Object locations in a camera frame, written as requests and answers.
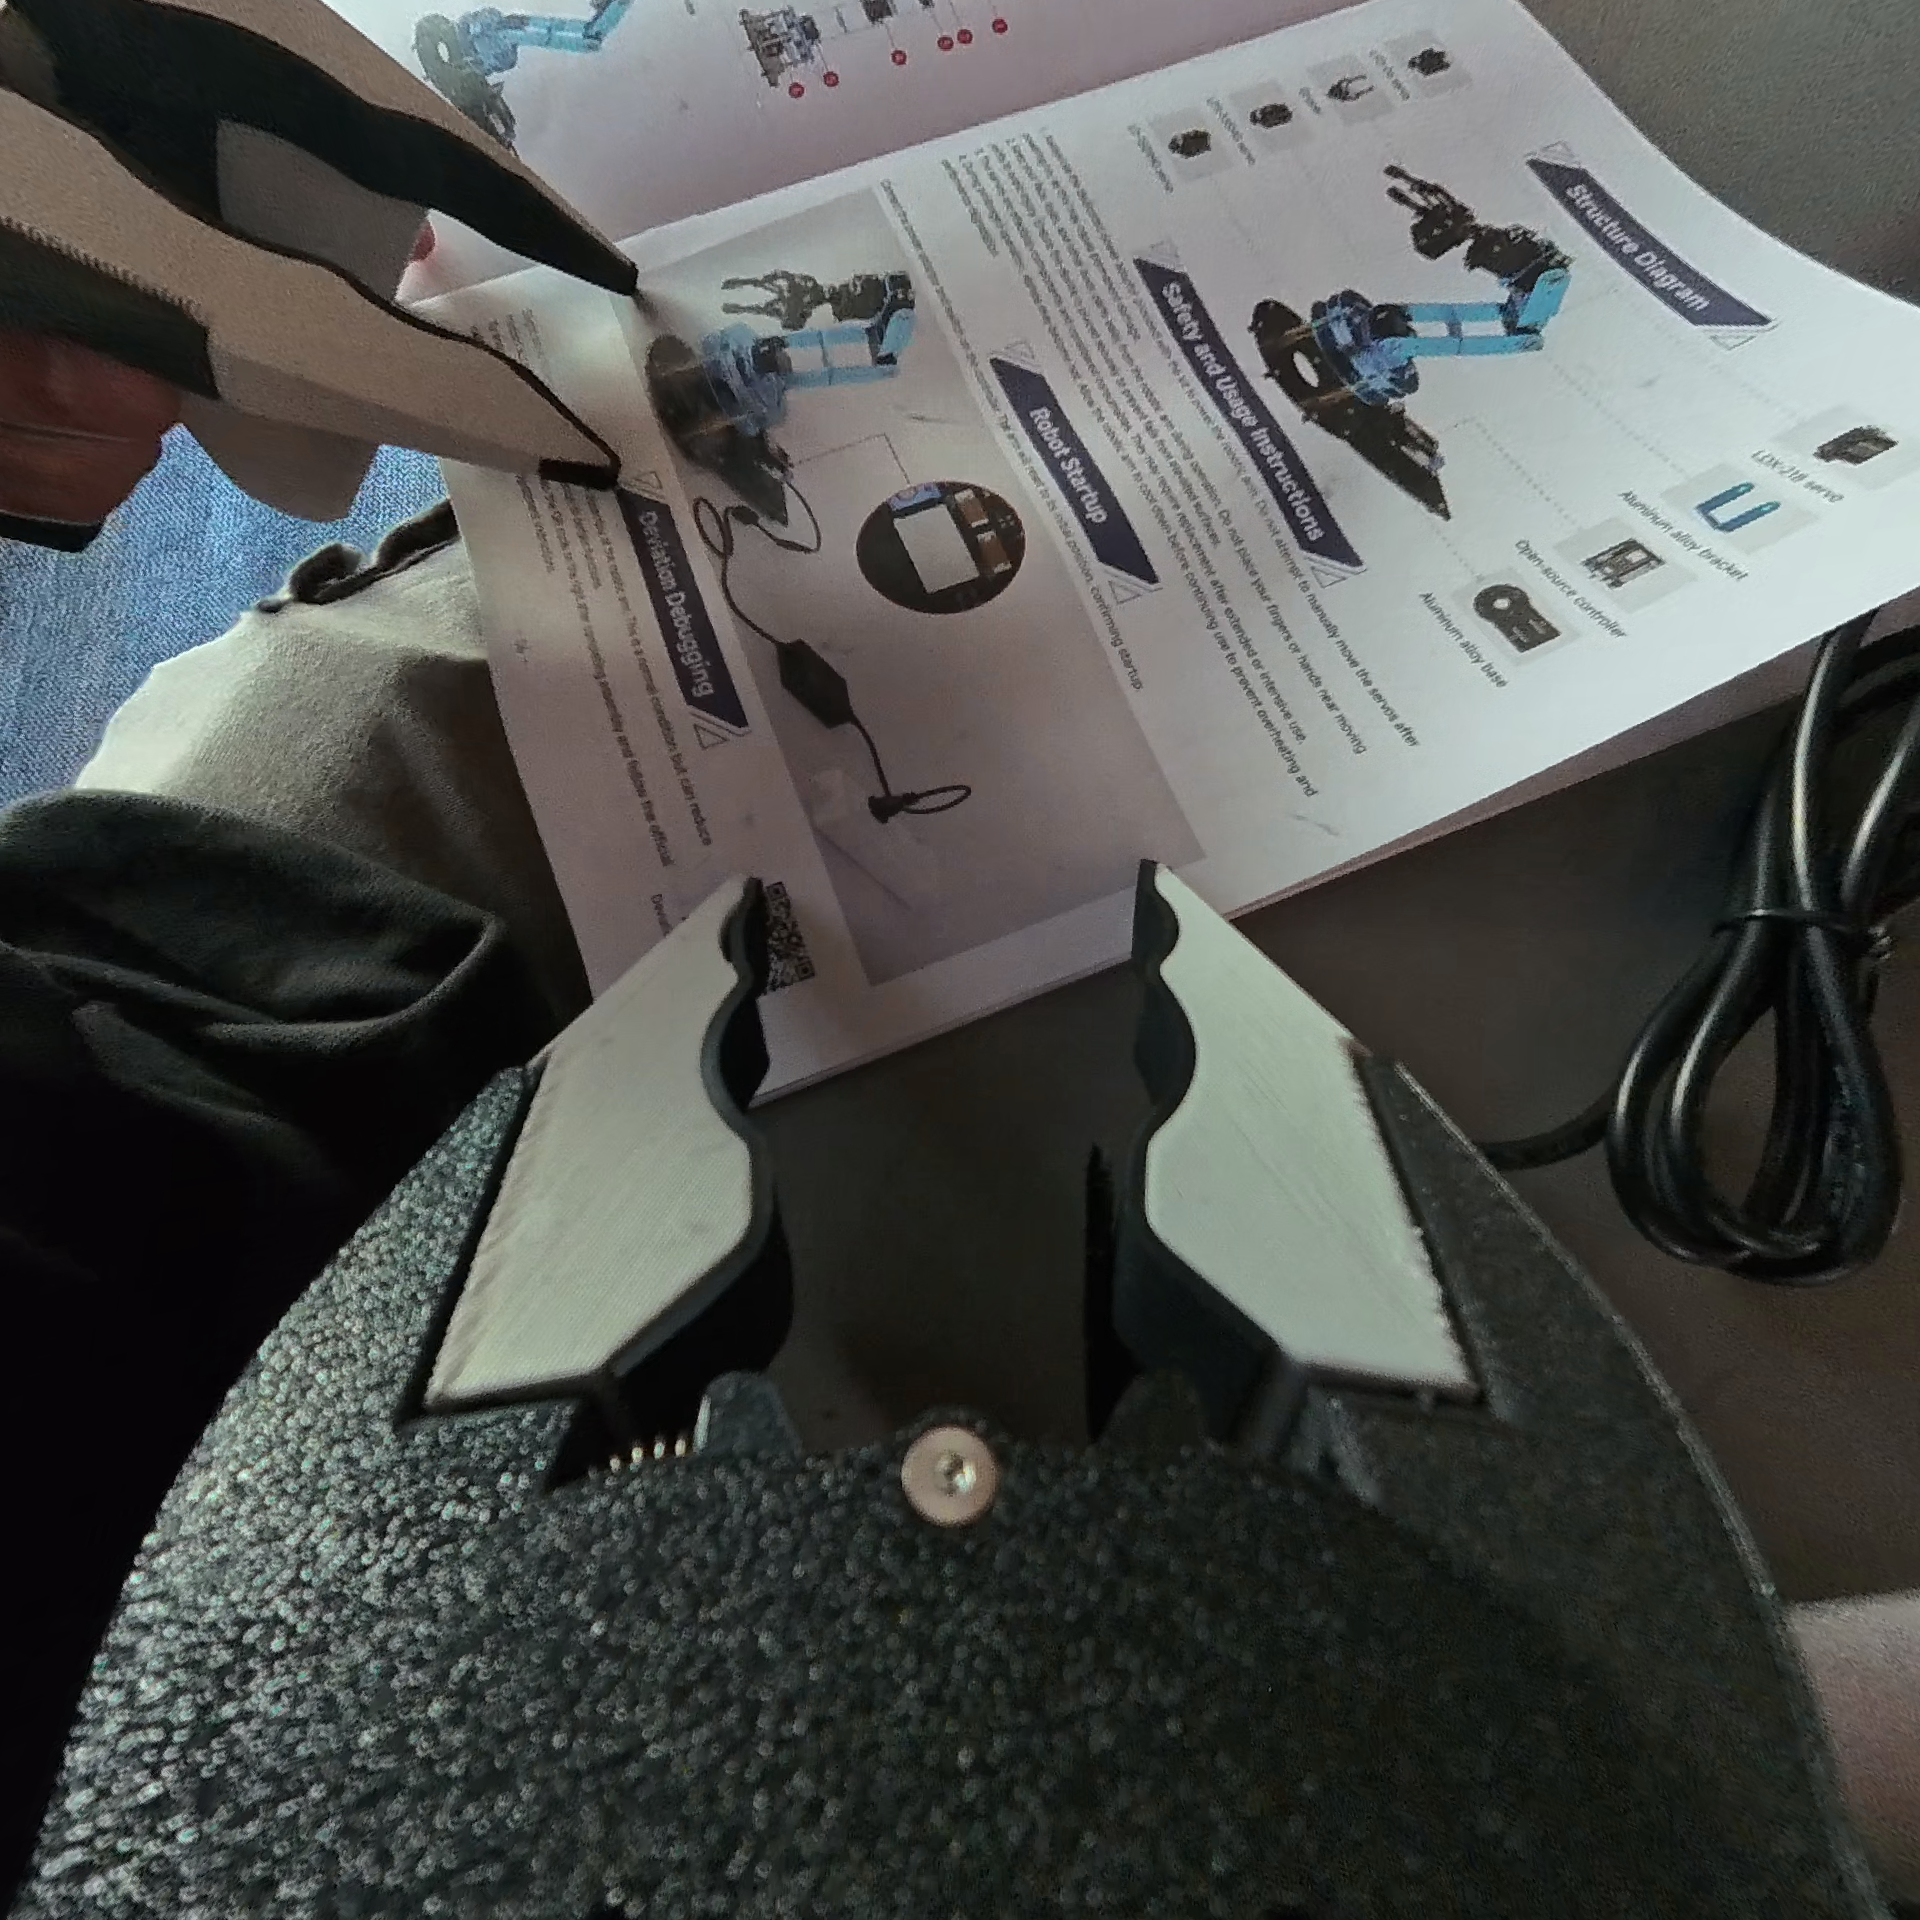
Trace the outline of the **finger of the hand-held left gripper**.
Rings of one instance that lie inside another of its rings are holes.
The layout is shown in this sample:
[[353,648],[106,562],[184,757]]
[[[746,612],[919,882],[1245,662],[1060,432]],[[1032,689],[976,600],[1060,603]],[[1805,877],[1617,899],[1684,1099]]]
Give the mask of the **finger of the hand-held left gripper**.
[[358,189],[634,295],[634,268],[533,168],[324,3],[4,3],[4,73],[221,211],[215,146],[249,128]]
[[332,519],[378,446],[614,488],[619,455],[538,375],[342,270],[241,237],[71,122],[4,95],[4,325],[184,396],[226,477]]

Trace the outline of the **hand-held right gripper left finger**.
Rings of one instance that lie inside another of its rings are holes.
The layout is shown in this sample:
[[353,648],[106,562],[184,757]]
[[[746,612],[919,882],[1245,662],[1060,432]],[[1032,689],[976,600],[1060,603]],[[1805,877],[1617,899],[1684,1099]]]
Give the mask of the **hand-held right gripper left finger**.
[[752,1125],[766,890],[731,877],[538,1058],[406,1423],[572,1405],[553,1475],[721,1457],[795,1324]]

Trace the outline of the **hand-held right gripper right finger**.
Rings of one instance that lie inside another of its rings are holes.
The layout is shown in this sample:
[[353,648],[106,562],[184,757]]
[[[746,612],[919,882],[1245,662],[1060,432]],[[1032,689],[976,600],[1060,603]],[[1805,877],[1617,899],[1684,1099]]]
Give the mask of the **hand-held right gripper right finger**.
[[1133,967],[1147,1117],[1089,1170],[1089,1439],[1294,1453],[1313,1391],[1480,1419],[1367,1052],[1155,859]]

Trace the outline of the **printed instruction manual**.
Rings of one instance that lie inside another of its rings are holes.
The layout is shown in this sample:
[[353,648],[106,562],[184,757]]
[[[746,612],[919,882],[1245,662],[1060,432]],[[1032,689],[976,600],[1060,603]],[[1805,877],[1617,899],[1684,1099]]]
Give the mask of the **printed instruction manual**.
[[1549,785],[1918,589],[1918,306],[1548,3],[342,3],[634,252],[431,319],[619,495],[443,468],[592,991],[734,872],[774,1087]]

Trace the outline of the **person's left hand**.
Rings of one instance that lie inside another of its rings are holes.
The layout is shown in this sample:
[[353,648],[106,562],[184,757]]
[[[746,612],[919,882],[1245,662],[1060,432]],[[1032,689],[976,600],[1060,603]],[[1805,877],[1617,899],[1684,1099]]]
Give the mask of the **person's left hand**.
[[4,331],[4,515],[98,527],[142,483],[180,394],[74,342]]

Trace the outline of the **person's black top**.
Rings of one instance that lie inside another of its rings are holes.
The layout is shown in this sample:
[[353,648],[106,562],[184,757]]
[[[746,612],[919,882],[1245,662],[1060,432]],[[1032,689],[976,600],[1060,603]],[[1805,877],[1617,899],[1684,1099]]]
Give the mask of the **person's black top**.
[[159,1498],[278,1314],[588,1004],[550,877],[172,799],[4,811],[4,1880]]

